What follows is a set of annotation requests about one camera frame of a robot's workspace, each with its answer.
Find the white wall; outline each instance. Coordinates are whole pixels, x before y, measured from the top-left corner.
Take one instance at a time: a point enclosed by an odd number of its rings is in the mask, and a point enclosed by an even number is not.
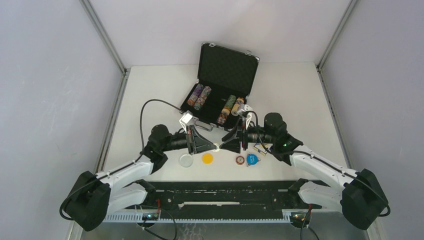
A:
[[[121,73],[76,0],[0,3],[0,239],[64,239]]]
[[[350,0],[91,0],[122,61],[198,64],[214,42],[262,62],[315,62]]]
[[[349,155],[373,171],[388,239],[423,239],[424,1],[361,1],[324,66]]]

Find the gray metal frame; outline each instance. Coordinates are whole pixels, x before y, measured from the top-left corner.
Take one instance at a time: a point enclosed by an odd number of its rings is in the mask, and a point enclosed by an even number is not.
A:
[[[347,166],[349,168],[354,169],[355,167],[349,159],[348,151],[346,149],[346,145],[345,145],[342,133],[341,133],[340,128],[339,128],[336,113],[335,113],[334,108],[332,106],[332,101],[330,100],[330,96],[329,96],[329,92],[327,90],[326,83],[324,82],[323,76],[321,75],[321,72],[318,70],[318,67],[317,67],[317,71],[318,71],[319,80],[321,81],[322,91],[324,92],[325,99],[327,100],[328,108],[330,109],[330,112],[331,112],[331,118],[332,118],[332,121],[334,123],[335,131],[337,133],[338,140],[340,141],[341,151],[343,152],[344,159],[346,160]]]
[[[346,23],[348,22],[352,11],[355,9],[355,7],[357,6],[358,2],[360,0],[351,0],[349,5],[346,8],[346,11],[343,14],[343,17],[341,18],[340,22],[338,23],[337,28],[335,29],[335,32],[333,33],[330,42],[327,45],[327,48],[325,49],[324,54],[321,57],[321,60],[319,61],[318,65],[317,65],[317,69],[318,72],[320,73],[321,70],[323,69],[324,64],[326,63],[331,50],[333,49],[334,44],[336,43],[337,39],[339,39],[340,34],[342,33],[343,29],[346,26]]]
[[[104,46],[106,47],[107,51],[110,53],[110,56],[115,61],[116,65],[120,69],[120,71],[124,74],[126,72],[125,66],[119,57],[119,54],[117,50],[115,49],[114,44],[111,41],[111,38],[109,37],[108,33],[105,30],[105,27],[103,26],[102,22],[100,21],[99,16],[97,15],[96,11],[93,8],[92,3],[90,0],[79,0],[82,7],[84,8],[85,12],[87,13],[88,17],[91,20],[91,23],[93,24],[95,30],[97,31],[98,35],[100,36],[101,40],[104,43]]]
[[[122,99],[124,98],[125,89],[127,87],[128,77],[130,76],[131,69],[129,68],[125,74],[122,75],[118,92],[115,97],[113,109],[110,115],[109,122],[107,123],[106,132],[104,133],[103,143],[101,145],[100,153],[97,159],[97,165],[94,172],[102,171],[105,167],[106,157],[108,156],[109,147],[111,146],[112,136],[114,134],[115,125],[118,120],[118,113],[121,109]]]

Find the poker chip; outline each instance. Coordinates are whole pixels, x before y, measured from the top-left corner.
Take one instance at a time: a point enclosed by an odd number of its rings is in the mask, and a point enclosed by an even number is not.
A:
[[[227,118],[228,118],[227,115],[221,113],[218,117],[218,120],[216,120],[216,122],[219,123],[219,124],[224,124],[226,122]]]
[[[235,158],[235,162],[236,162],[238,165],[243,165],[243,164],[245,163],[245,158],[244,158],[244,157],[242,157],[242,156],[238,156],[238,157],[236,157],[236,158]]]
[[[201,92],[200,96],[197,98],[196,103],[194,104],[194,109],[200,110],[205,104],[206,99],[208,98],[209,94],[211,94],[212,88],[209,86],[205,86],[203,91]]]
[[[196,103],[199,95],[202,93],[203,85],[198,84],[196,88],[193,90],[193,93],[190,95],[190,97],[187,100],[187,104],[191,107]]]
[[[237,111],[239,110],[240,106],[242,104],[244,104],[244,103],[245,103],[245,99],[244,98],[242,98],[242,97],[237,98],[237,100],[235,101],[234,106],[232,107],[231,114],[233,116],[237,116],[238,115],[237,114]]]
[[[230,115],[231,108],[233,108],[233,105],[235,102],[236,102],[236,96],[230,95],[224,105],[224,108],[221,110],[221,113],[226,116]]]
[[[211,164],[214,161],[214,156],[210,153],[206,153],[201,157],[201,160],[204,164]]]

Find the black cable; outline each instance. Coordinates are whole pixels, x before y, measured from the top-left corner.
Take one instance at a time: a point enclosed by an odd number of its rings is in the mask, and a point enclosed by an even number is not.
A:
[[[312,227],[307,226],[307,228],[315,235],[316,240],[320,240],[320,238],[318,237],[317,233],[312,229]]]
[[[314,158],[314,159],[320,161],[321,163],[323,163],[324,165],[327,165],[328,167],[330,167],[331,169],[335,170],[336,172],[342,173],[342,170],[340,170],[339,168],[337,168],[337,167],[331,165],[330,163],[328,163],[328,162],[326,162],[326,161],[324,161],[324,160],[316,157],[315,155],[312,156],[312,154],[310,154],[309,152],[294,150],[294,151],[292,151],[292,153],[294,153],[294,154],[304,154],[304,155],[307,155],[310,158]]]
[[[178,111],[181,111],[181,109],[180,109],[179,107],[176,107],[176,106],[172,105],[171,103],[169,103],[169,102],[167,102],[167,101],[164,101],[164,100],[160,100],[160,99],[150,99],[150,100],[146,101],[146,102],[143,104],[143,107],[141,108],[141,112],[140,112],[140,135],[141,135],[141,146],[142,146],[141,151],[143,151],[143,150],[145,149],[145,140],[144,140],[144,138],[143,138],[143,124],[142,124],[142,122],[143,122],[143,111],[145,110],[145,106],[146,106],[148,103],[153,102],[153,101],[161,102],[161,103],[164,103],[164,104],[168,104],[169,106],[173,107],[174,109],[176,109],[176,110],[178,110]]]
[[[134,162],[135,163],[138,162],[141,158],[142,158],[142,155],[138,156],[137,159]],[[67,216],[64,215],[64,209],[65,209],[66,205],[68,204],[68,201],[72,198],[72,196],[74,196],[76,193],[78,193],[79,191],[81,191],[81,189],[83,189],[85,187],[88,187],[91,184],[94,184],[95,182],[100,181],[100,180],[102,180],[104,178],[107,178],[107,177],[109,177],[109,176],[111,176],[111,175],[113,175],[113,174],[115,174],[115,173],[117,173],[117,172],[119,172],[119,171],[121,171],[123,169],[126,169],[126,168],[128,168],[129,166],[131,166],[133,164],[134,164],[133,162],[128,163],[127,165],[125,165],[123,167],[120,167],[119,169],[110,172],[108,175],[104,175],[104,176],[101,176],[99,178],[96,178],[96,179],[94,179],[92,181],[89,181],[87,184],[85,184],[82,187],[78,188],[77,190],[73,191],[71,194],[69,194],[65,198],[65,200],[63,200],[62,204],[60,205],[60,208],[59,208],[59,214],[60,214],[60,216],[63,219],[65,219],[65,220],[73,221],[73,219],[71,217],[67,217]]]
[[[309,214],[311,214],[312,211],[312,205],[309,204],[309,209],[307,210],[307,213],[303,219],[303,223],[302,223],[302,227],[300,228],[300,240],[303,240],[303,232],[304,232],[304,227],[305,227],[305,222],[309,216]]]
[[[148,206],[148,205],[142,205],[142,204],[140,204],[139,206],[141,206],[141,207],[148,207],[148,208],[154,208],[154,209],[160,209],[160,210],[162,210],[162,211],[165,211],[165,213],[167,213],[167,214],[171,217],[171,219],[172,219],[172,221],[173,221],[173,226],[174,226],[174,228],[175,228],[175,235],[174,235],[174,237],[173,237],[173,239],[172,239],[172,240],[176,240],[176,239],[177,239],[177,232],[178,232],[178,230],[177,230],[177,223],[175,222],[174,217],[173,217],[173,216],[172,216],[172,215],[171,215],[171,214],[170,214],[167,210],[165,210],[165,209],[163,209],[163,208],[161,208],[161,207],[158,207],[158,206]],[[144,227],[144,224],[146,223],[146,221],[147,221],[147,219],[146,219],[146,220],[144,220],[144,221],[143,221],[143,223],[141,224],[141,227],[143,228],[143,230],[144,230],[144,231],[148,232],[149,234],[151,234],[151,235],[155,236],[155,237],[156,237],[156,238],[158,238],[158,239],[162,239],[162,240],[169,240],[169,239],[164,238],[164,237],[161,237],[161,236],[157,235],[156,233],[154,233],[154,232],[150,231],[149,229],[145,228],[145,227]]]

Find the white table surface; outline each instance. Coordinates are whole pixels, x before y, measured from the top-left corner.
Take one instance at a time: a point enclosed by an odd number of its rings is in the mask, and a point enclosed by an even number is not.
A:
[[[198,65],[133,66],[128,78],[104,170],[136,158],[142,149],[139,130],[140,110],[149,99],[162,99],[179,107],[197,79]],[[317,154],[346,167],[342,148],[329,107],[312,62],[259,63],[248,104],[263,126],[267,113],[278,112],[287,130]],[[154,125],[164,124],[171,133],[181,128],[181,114],[161,103],[149,103],[143,114],[145,143]],[[227,133],[215,128],[199,133],[214,143],[221,143]],[[269,154],[247,167],[237,165],[239,154],[227,150],[210,152],[211,164],[202,162],[204,153],[194,155],[191,167],[180,166],[179,158],[187,149],[166,152],[168,161],[149,181],[275,181],[316,179],[309,173],[276,160]]]

